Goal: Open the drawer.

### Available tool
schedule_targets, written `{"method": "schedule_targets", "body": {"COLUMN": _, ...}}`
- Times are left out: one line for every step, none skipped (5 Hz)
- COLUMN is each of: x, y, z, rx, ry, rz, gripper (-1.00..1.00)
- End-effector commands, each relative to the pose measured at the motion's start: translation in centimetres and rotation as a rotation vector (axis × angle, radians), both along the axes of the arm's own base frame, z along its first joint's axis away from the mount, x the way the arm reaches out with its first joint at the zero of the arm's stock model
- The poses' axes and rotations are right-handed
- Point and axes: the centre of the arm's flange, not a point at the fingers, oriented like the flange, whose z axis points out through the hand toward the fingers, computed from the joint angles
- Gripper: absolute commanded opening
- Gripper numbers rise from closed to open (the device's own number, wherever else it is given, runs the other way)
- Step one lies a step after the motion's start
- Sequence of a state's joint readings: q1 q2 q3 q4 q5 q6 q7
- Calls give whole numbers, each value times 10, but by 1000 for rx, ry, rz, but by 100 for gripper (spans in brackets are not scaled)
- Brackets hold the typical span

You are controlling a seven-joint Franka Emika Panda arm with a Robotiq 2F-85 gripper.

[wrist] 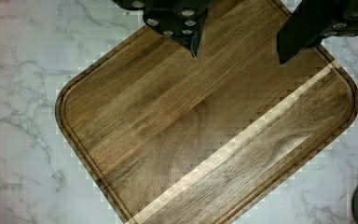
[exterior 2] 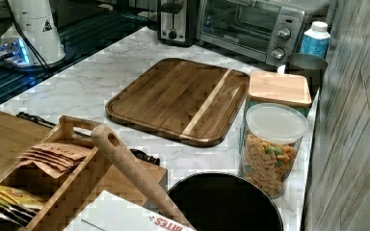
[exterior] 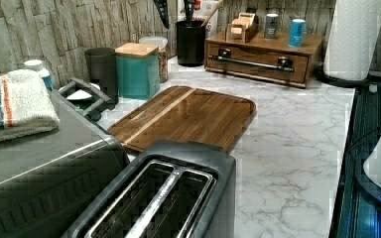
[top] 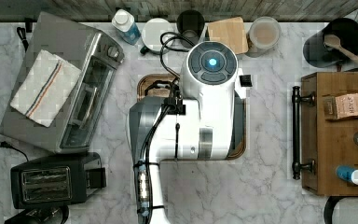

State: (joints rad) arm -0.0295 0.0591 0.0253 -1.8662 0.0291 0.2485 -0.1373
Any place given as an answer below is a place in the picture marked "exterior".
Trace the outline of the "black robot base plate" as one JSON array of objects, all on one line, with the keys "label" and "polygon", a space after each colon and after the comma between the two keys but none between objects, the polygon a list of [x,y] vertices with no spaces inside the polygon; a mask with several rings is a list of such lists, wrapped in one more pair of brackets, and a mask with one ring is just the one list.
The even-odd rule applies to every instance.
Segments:
[{"label": "black robot base plate", "polygon": [[375,184],[363,169],[365,159],[357,158],[355,160],[355,178],[359,186],[366,194],[379,205],[381,205],[381,187]]}]

